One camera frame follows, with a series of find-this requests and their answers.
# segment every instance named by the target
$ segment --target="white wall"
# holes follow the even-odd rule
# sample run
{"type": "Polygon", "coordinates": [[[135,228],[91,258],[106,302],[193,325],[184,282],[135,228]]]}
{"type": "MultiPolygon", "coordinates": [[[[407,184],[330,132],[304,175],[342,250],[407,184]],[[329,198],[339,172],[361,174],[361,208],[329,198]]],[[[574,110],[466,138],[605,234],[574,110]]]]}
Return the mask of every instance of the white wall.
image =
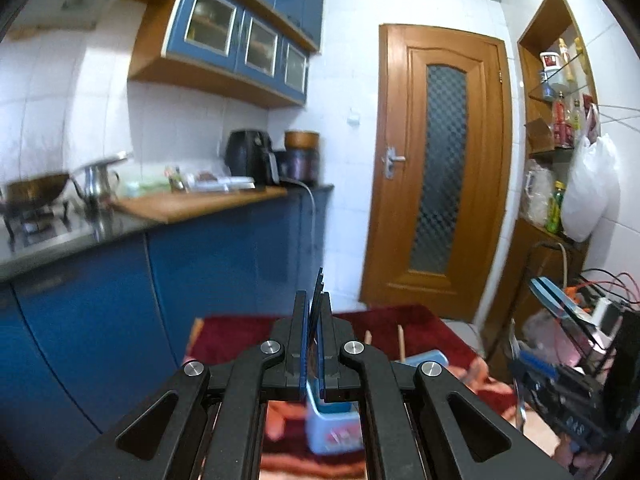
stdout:
{"type": "MultiPolygon", "coordinates": [[[[542,0],[502,0],[511,39],[515,43],[542,0]]],[[[640,108],[640,60],[602,0],[567,0],[586,45],[601,113],[617,118],[637,115],[604,105],[640,108]]],[[[627,124],[638,129],[640,119],[627,124]]],[[[626,270],[640,277],[640,132],[621,123],[603,124],[616,145],[620,190],[610,197],[604,218],[593,233],[587,267],[610,272],[626,270]]],[[[524,129],[518,130],[524,139],[524,129]]]]}
{"type": "Polygon", "coordinates": [[[211,167],[234,128],[267,126],[266,110],[168,85],[127,83],[145,6],[120,0],[96,30],[54,30],[0,43],[0,182],[73,170],[120,150],[127,178],[167,164],[211,167]]]}
{"type": "MultiPolygon", "coordinates": [[[[335,184],[328,209],[324,276],[326,290],[332,291],[332,306],[338,309],[359,307],[376,142],[378,26],[382,23],[456,28],[504,40],[510,58],[512,95],[517,96],[510,35],[497,2],[324,0],[321,55],[311,60],[306,107],[272,110],[269,133],[280,142],[288,128],[321,134],[321,178],[335,184]],[[360,116],[359,126],[349,126],[350,113],[360,116]]],[[[513,121],[521,122],[517,107],[513,121]]],[[[515,141],[514,155],[518,158],[520,138],[515,141]]],[[[494,269],[481,305],[491,303],[504,264],[517,207],[516,184],[519,186],[513,174],[494,269]]]]}

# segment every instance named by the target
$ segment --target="door frame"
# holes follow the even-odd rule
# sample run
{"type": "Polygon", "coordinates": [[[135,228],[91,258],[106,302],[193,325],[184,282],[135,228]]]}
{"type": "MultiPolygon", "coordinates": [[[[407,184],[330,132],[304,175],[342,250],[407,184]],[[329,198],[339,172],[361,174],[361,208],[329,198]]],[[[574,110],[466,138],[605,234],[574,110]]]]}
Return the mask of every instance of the door frame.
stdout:
{"type": "MultiPolygon", "coordinates": [[[[386,130],[387,130],[387,109],[394,108],[398,104],[394,101],[396,97],[388,93],[388,83],[389,83],[389,71],[393,70],[393,65],[397,63],[397,60],[393,59],[393,54],[389,55],[388,51],[388,38],[390,32],[402,32],[407,28],[426,28],[433,29],[434,32],[443,30],[443,27],[429,27],[426,25],[391,25],[391,24],[383,24],[380,25],[380,66],[379,66],[379,78],[378,78],[378,122],[377,122],[377,131],[376,131],[376,155],[374,160],[374,177],[373,177],[373,188],[372,188],[372,197],[371,197],[371,210],[369,214],[369,233],[367,235],[367,249],[365,254],[364,261],[364,271],[362,277],[362,283],[360,285],[360,294],[359,301],[367,304],[367,306],[371,308],[375,308],[377,306],[383,306],[376,304],[372,301],[372,298],[367,297],[367,280],[371,279],[372,272],[370,272],[370,266],[372,266],[372,255],[373,255],[373,244],[378,236],[379,226],[376,222],[373,222],[372,219],[378,218],[381,208],[382,208],[382,186],[385,181],[384,177],[384,157],[386,155],[386,130]]],[[[506,206],[506,197],[508,193],[508,185],[509,185],[509,176],[511,169],[511,150],[513,143],[513,124],[512,124],[512,108],[511,108],[511,82],[510,82],[510,74],[509,74],[509,63],[507,59],[507,51],[504,45],[503,40],[499,40],[497,38],[491,38],[489,36],[484,36],[482,34],[475,34],[473,32],[467,32],[464,30],[459,30],[459,32],[464,32],[465,34],[472,34],[477,36],[479,39],[482,39],[484,42],[495,45],[498,51],[498,63],[499,69],[502,77],[502,109],[503,109],[503,118],[502,118],[502,145],[501,149],[501,157],[500,157],[500,181],[498,186],[498,199],[497,205],[500,206],[501,211],[495,215],[494,222],[491,227],[491,235],[490,242],[491,246],[494,247],[493,251],[489,251],[489,253],[485,256],[484,261],[481,264],[482,274],[485,276],[484,283],[486,284],[486,280],[489,277],[489,273],[491,271],[491,266],[494,260],[495,251],[498,247],[498,242],[500,239],[500,230],[502,228],[502,223],[504,221],[505,216],[505,206],[506,206]]],[[[477,298],[473,298],[476,303],[479,303],[480,298],[482,297],[482,293],[484,292],[483,287],[482,291],[478,294],[477,298]]],[[[439,315],[447,315],[447,312],[438,312],[436,308],[434,308],[436,314],[439,315]]],[[[448,315],[465,317],[464,314],[460,312],[449,312],[448,315]]]]}

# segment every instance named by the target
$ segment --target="green bottle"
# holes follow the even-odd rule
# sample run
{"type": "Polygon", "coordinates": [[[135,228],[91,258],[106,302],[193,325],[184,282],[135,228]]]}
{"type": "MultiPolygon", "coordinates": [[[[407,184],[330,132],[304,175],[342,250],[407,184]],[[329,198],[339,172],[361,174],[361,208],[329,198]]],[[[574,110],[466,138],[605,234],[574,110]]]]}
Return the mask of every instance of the green bottle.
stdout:
{"type": "Polygon", "coordinates": [[[564,198],[564,190],[566,186],[556,180],[556,189],[549,198],[549,213],[546,216],[546,230],[551,234],[556,234],[560,229],[560,208],[562,207],[562,199],[564,198]]]}

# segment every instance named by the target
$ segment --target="wok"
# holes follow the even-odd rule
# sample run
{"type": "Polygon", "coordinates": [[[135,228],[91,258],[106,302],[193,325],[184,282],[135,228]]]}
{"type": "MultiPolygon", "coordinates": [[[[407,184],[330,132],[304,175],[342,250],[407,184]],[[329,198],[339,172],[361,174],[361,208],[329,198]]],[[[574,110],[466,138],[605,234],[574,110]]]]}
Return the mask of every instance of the wok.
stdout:
{"type": "Polygon", "coordinates": [[[52,203],[65,189],[67,180],[68,173],[50,173],[4,184],[0,187],[0,214],[12,216],[52,203]]]}

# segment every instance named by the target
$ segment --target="silver screw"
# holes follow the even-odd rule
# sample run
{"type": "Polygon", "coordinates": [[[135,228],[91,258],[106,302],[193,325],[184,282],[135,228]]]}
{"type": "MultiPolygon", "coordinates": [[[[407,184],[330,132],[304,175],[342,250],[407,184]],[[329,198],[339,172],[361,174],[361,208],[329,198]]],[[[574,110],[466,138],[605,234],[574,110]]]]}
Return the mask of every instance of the silver screw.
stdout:
{"type": "Polygon", "coordinates": [[[426,361],[420,367],[422,373],[429,377],[437,377],[442,373],[442,366],[435,361],[426,361]]]}
{"type": "Polygon", "coordinates": [[[364,350],[364,345],[360,341],[349,341],[344,344],[344,351],[347,354],[356,355],[364,350]]]}
{"type": "Polygon", "coordinates": [[[260,345],[260,350],[264,354],[275,354],[280,351],[280,343],[269,339],[260,345]]]}
{"type": "Polygon", "coordinates": [[[184,365],[183,370],[189,377],[195,377],[196,375],[203,373],[204,364],[199,361],[191,361],[184,365]]]}

